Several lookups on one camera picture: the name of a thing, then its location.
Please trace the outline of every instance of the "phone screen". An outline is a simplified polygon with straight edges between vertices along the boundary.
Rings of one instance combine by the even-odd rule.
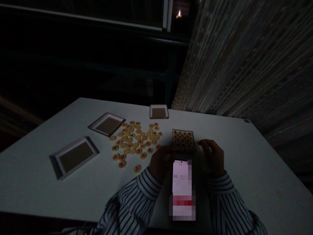
[[[172,192],[173,220],[196,220],[196,207],[192,200],[191,164],[187,161],[175,160],[173,164]]]

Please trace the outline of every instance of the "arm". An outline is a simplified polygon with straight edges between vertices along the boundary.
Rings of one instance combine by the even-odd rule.
[[[214,234],[267,234],[224,170],[224,151],[213,140],[201,140],[199,144],[212,171],[207,177],[207,188]]]
[[[167,162],[163,160],[166,154],[171,154]],[[175,151],[168,146],[156,151],[149,167],[108,201],[94,234],[143,234],[174,160]]]

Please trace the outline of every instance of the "table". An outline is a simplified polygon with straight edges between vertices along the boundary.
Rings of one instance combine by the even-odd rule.
[[[140,121],[148,131],[149,107],[79,98],[0,154],[0,211],[97,222],[109,198],[136,176],[133,167],[144,169],[145,160],[128,156],[124,169],[112,160],[112,143],[87,127],[105,112]],[[225,152],[225,169],[247,207],[263,221],[269,234],[313,233],[313,196],[298,180],[252,123],[242,119],[169,110],[169,119],[157,122],[164,133],[159,142],[171,141],[171,129],[192,130],[195,140],[215,140]],[[68,143],[89,136],[100,154],[63,181],[56,180],[49,154]],[[168,220],[171,176],[156,201],[149,224],[212,232],[209,204],[202,185],[202,149],[193,159],[197,221]]]

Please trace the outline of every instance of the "striped shirt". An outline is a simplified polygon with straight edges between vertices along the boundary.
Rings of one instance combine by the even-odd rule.
[[[267,234],[263,223],[247,209],[228,173],[207,179],[214,234]],[[162,184],[146,168],[106,204],[95,234],[143,234]]]

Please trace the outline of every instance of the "small box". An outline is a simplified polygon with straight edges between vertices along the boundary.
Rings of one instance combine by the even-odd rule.
[[[89,137],[82,137],[51,154],[50,160],[58,180],[63,180],[99,154]]]
[[[176,151],[195,153],[197,151],[193,131],[172,129],[173,148]]]
[[[166,104],[151,104],[150,119],[168,119],[169,111]]]
[[[114,114],[105,113],[88,126],[89,129],[110,137],[126,119]]]

